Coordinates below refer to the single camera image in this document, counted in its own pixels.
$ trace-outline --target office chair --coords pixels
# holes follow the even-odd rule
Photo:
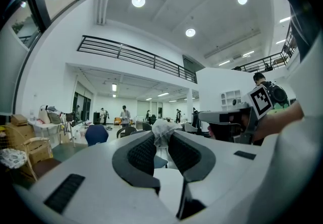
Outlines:
[[[120,130],[117,131],[117,139],[119,138],[119,134],[120,134],[120,138],[122,138],[125,136],[129,136],[132,132],[135,132],[135,131],[137,131],[137,129],[132,126],[121,128]]]
[[[150,124],[147,124],[147,123],[142,123],[142,129],[145,130],[145,131],[151,131],[152,126]]]
[[[97,143],[104,143],[107,141],[108,137],[109,134],[103,125],[90,125],[85,133],[85,139],[88,146],[92,146]]]

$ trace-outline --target table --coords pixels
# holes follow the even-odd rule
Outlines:
[[[62,124],[57,124],[57,125],[55,125],[55,124],[38,124],[37,121],[28,121],[28,123],[34,127],[34,131],[35,132],[36,132],[35,127],[39,127],[40,128],[40,131],[41,131],[41,136],[43,138],[45,138],[45,137],[48,137],[48,138],[52,137],[53,135],[50,135],[49,134],[49,130],[50,129],[53,129],[53,128],[56,128],[56,133],[55,134],[57,135],[58,142],[59,142],[59,144],[62,142],[61,141],[61,136],[60,136],[60,130],[61,130]],[[47,130],[47,133],[48,133],[47,136],[44,135],[44,129]]]
[[[135,188],[112,166],[114,152],[145,133],[87,147],[40,178],[30,192],[46,199],[69,175],[85,177],[63,216],[77,223],[178,223],[154,189]]]

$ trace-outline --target wooden chair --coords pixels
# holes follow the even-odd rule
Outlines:
[[[45,145],[47,147],[48,158],[32,164],[29,158],[29,154],[31,150],[35,149],[35,146],[34,146],[35,143],[37,143],[38,147],[40,145]],[[48,138],[41,138],[41,137],[31,138],[25,141],[22,145],[24,146],[25,152],[27,154],[28,168],[36,181],[44,174],[46,174],[48,171],[52,170],[55,166],[61,163],[60,161],[52,158],[52,152],[51,152],[51,147],[50,147]]]
[[[119,138],[119,134],[120,134],[120,138],[122,138],[122,137],[129,136],[132,132],[135,132],[135,131],[137,131],[137,129],[132,126],[121,128],[120,130],[117,131],[117,139]]]

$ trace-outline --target column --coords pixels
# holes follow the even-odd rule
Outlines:
[[[193,94],[192,89],[188,89],[187,96],[186,96],[186,105],[187,105],[187,121],[189,123],[193,122]]]

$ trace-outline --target chair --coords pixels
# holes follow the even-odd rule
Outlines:
[[[119,134],[120,134],[120,138],[122,138],[122,137],[131,135],[131,133],[135,132],[135,131],[137,131],[137,129],[132,126],[127,126],[127,127],[121,128],[117,131],[117,139],[119,138]]]
[[[184,131],[187,133],[197,133],[197,128],[191,126],[189,123],[184,124]]]
[[[30,172],[32,173],[34,179],[37,181],[40,177],[45,175],[48,171],[52,170],[55,166],[59,165],[61,162],[52,158],[52,152],[51,152],[51,147],[49,143],[48,138],[31,138],[27,141],[25,141],[23,144],[25,152],[27,154],[27,164]],[[33,162],[33,164],[30,161],[29,154],[32,150],[42,150],[43,152],[46,152],[48,155],[48,158],[38,161],[38,162]]]
[[[152,115],[151,116],[151,124],[153,125],[156,122],[156,116]]]
[[[152,126],[150,124],[147,124],[147,123],[142,123],[142,129],[145,130],[145,131],[151,131]]]
[[[103,125],[90,125],[85,133],[85,139],[88,146],[107,141],[109,134]]]
[[[119,124],[121,124],[121,118],[120,117],[115,117],[114,125],[119,125]]]

